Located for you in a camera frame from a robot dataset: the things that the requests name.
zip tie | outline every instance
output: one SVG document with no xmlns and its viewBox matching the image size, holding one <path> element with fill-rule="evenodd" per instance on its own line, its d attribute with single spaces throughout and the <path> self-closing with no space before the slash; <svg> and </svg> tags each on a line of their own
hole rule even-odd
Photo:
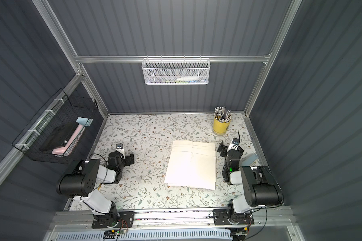
<svg viewBox="0 0 362 241">
<path fill-rule="evenodd" d="M 57 99 L 54 99 L 54 100 L 61 100 L 64 104 L 64 99 L 63 98 L 57 98 Z"/>
<path fill-rule="evenodd" d="M 53 112 L 53 109 L 45 110 L 44 112 L 51 112 L 55 116 L 55 113 Z"/>
<path fill-rule="evenodd" d="M 36 134 L 38 134 L 40 136 L 40 133 L 37 131 L 37 129 L 34 130 L 28 130 L 28 132 L 35 132 Z"/>
<path fill-rule="evenodd" d="M 27 143 L 25 143 L 25 144 L 15 144 L 15 146 L 27 147 L 28 144 Z"/>
</svg>

black mounting plate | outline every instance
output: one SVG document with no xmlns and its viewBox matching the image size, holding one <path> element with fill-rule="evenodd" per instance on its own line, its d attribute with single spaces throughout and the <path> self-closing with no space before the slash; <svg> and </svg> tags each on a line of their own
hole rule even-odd
<svg viewBox="0 0 362 241">
<path fill-rule="evenodd" d="M 133 226 L 134 212 L 119 212 L 119 215 L 121 215 L 121 219 L 126 221 L 128 228 L 131 228 Z M 98 216 L 98 218 L 95 218 L 93 220 L 93 224 L 91 225 L 91 228 L 107 228 L 106 224 L 110 223 L 110 220 L 102 219 L 99 217 L 102 217 L 102 216 Z M 121 224 L 118 221 L 118 223 L 115 226 L 115 229 L 119 229 L 120 227 L 121 227 Z"/>
<path fill-rule="evenodd" d="M 220 146 L 217 148 L 217 152 L 220 152 L 221 157 L 227 157 L 228 146 L 224 145 L 224 141 L 221 141 Z"/>
<path fill-rule="evenodd" d="M 245 226 L 249 226 L 255 223 L 253 216 L 249 216 L 249 214 L 239 214 L 239 213 L 235 213 L 232 215 L 230 219 L 230 221 L 232 222 L 231 223 L 228 220 L 227 211 L 222 209 L 214 209 L 213 217 L 215 225 L 244 224 Z"/>
</svg>

aluminum frame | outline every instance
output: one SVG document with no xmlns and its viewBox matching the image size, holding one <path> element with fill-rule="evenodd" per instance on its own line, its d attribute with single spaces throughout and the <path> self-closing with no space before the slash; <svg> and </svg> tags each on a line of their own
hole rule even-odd
<svg viewBox="0 0 362 241">
<path fill-rule="evenodd" d="M 77 63 L 142 63 L 144 59 L 166 62 L 196 62 L 211 63 L 267 63 L 269 55 L 262 56 L 76 56 Z"/>
<path fill-rule="evenodd" d="M 213 218 L 208 217 L 214 209 L 220 208 L 136 209 L 126 211 L 134 211 L 136 213 L 135 218 L 146 219 L 135 220 L 133 227 L 129 228 L 129 230 L 244 227 L 244 225 L 215 226 Z M 268 219 L 265 226 L 286 226 L 291 234 L 292 241 L 304 241 L 290 206 L 268 209 L 267 212 Z M 255 224 L 252 224 L 252 227 L 264 226 L 265 211 L 255 212 L 253 218 Z M 102 230 L 91 229 L 92 221 L 93 215 L 91 211 L 56 212 L 44 241 L 55 240 L 59 232 Z"/>
<path fill-rule="evenodd" d="M 101 134 L 102 134 L 102 132 L 103 132 L 103 129 L 104 129 L 105 125 L 106 125 L 106 121 L 107 121 L 107 118 L 104 118 L 104 119 L 103 119 L 103 122 L 102 122 L 102 124 L 101 124 L 101 127 L 99 128 L 99 131 L 98 131 L 98 133 L 97 133 L 97 136 L 95 137 L 95 141 L 94 141 L 94 143 L 93 143 L 93 146 L 91 147 L 90 152 L 88 153 L 88 156 L 87 156 L 86 160 L 88 160 L 89 157 L 90 157 L 90 155 L 91 155 L 92 153 L 94 153 L 95 147 L 97 146 L 97 143 L 98 143 L 98 141 L 99 141 L 99 138 L 101 137 Z"/>
<path fill-rule="evenodd" d="M 286 38 L 288 30 L 290 29 L 290 26 L 294 20 L 294 17 L 296 15 L 296 13 L 298 12 L 301 2 L 302 2 L 302 0 L 292 0 L 291 1 L 290 7 L 287 10 L 283 23 L 275 38 L 274 44 L 272 45 L 269 61 L 268 61 L 268 63 L 266 63 L 265 67 L 261 70 L 260 75 L 256 81 L 255 87 L 252 90 L 251 97 L 249 98 L 249 101 L 244 110 L 244 113 L 246 114 L 246 116 L 249 116 L 249 114 L 252 111 L 253 106 L 255 105 L 256 99 L 259 96 L 261 88 L 263 87 L 265 80 L 267 79 L 268 74 L 275 62 L 276 56 L 278 55 L 279 50 L 283 44 L 283 41 Z"/>
<path fill-rule="evenodd" d="M 83 73 L 85 75 L 86 79 L 83 81 L 83 85 L 86 88 L 90 97 L 97 101 L 99 112 L 101 113 L 103 118 L 106 118 L 108 114 L 106 105 L 103 102 L 94 84 L 92 83 L 91 78 L 87 74 L 87 71 L 85 70 L 84 66 L 78 64 L 75 61 L 77 53 L 74 47 L 72 46 L 67 34 L 63 30 L 63 27 L 60 24 L 58 18 L 53 12 L 50 4 L 48 3 L 48 0 L 32 0 L 32 2 L 34 3 L 40 15 L 42 16 L 44 22 L 50 29 L 55 40 L 58 42 L 64 55 L 66 56 L 67 60 L 70 62 L 72 68 L 75 70 L 75 72 Z"/>
<path fill-rule="evenodd" d="M 83 79 L 83 75 L 81 73 L 77 73 L 70 82 L 66 85 L 66 87 L 61 91 L 55 98 L 55 100 L 52 101 L 51 104 L 46 108 L 46 110 L 50 110 L 57 102 L 59 98 L 62 98 L 65 93 L 71 94 L 75 88 L 78 86 L 78 84 Z M 48 114 L 47 111 L 44 111 L 40 117 L 33 123 L 33 125 L 29 128 L 34 129 L 35 126 L 37 126 L 42 119 Z M 23 137 L 20 138 L 18 143 L 24 143 L 25 140 L 29 138 L 29 135 L 31 135 L 30 132 L 26 132 Z M 13 147 L 10 152 L 4 157 L 4 159 L 0 162 L 0 185 L 3 183 L 5 178 L 11 173 L 13 168 L 16 166 L 16 164 L 20 161 L 20 159 L 24 156 L 23 152 L 20 152 L 18 149 Z"/>
<path fill-rule="evenodd" d="M 246 123 L 246 127 L 249 133 L 249 136 L 251 137 L 251 141 L 254 144 L 255 151 L 257 156 L 259 157 L 259 161 L 262 165 L 268 166 L 267 159 L 265 158 L 263 149 L 261 148 L 259 139 L 257 138 L 255 129 L 252 126 L 251 119 L 249 116 L 243 116 L 244 122 Z"/>
<path fill-rule="evenodd" d="M 211 114 L 212 111 L 175 111 L 175 112 L 124 112 L 110 113 L 109 115 L 130 115 L 130 114 Z M 244 111 L 231 111 L 231 113 L 244 113 Z"/>
</svg>

black case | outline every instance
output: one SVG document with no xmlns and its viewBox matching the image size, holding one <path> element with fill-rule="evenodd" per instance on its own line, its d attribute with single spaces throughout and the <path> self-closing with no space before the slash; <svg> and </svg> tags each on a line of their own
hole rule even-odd
<svg viewBox="0 0 362 241">
<path fill-rule="evenodd" d="M 39 151 L 45 152 L 57 147 L 64 147 L 78 125 L 79 123 L 77 122 L 69 122 L 65 125 L 56 127 L 39 148 Z"/>
</svg>

white wire basket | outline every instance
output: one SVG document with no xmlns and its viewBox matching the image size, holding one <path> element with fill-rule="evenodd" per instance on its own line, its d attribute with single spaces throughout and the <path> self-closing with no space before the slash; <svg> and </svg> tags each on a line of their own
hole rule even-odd
<svg viewBox="0 0 362 241">
<path fill-rule="evenodd" d="M 162 62 L 144 59 L 142 71 L 145 84 L 207 84 L 210 62 Z"/>
</svg>

